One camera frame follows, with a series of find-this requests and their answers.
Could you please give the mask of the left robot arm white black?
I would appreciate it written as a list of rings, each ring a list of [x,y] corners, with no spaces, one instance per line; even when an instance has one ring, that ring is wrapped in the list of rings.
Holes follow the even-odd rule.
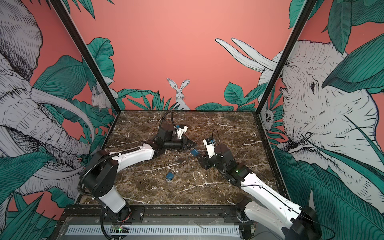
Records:
[[[137,163],[155,159],[167,150],[193,149],[197,143],[185,135],[187,130],[185,125],[159,127],[152,139],[138,147],[113,153],[98,151],[80,176],[79,193],[95,198],[118,222],[129,220],[132,210],[115,187],[117,174]]]

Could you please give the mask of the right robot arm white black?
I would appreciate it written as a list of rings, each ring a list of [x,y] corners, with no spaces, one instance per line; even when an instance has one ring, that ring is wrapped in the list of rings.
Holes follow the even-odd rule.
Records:
[[[230,184],[252,197],[241,207],[241,217],[262,224],[284,240],[322,239],[315,210],[301,207],[273,190],[250,168],[236,162],[225,145],[210,145],[197,154],[197,159],[204,169],[217,169]]]

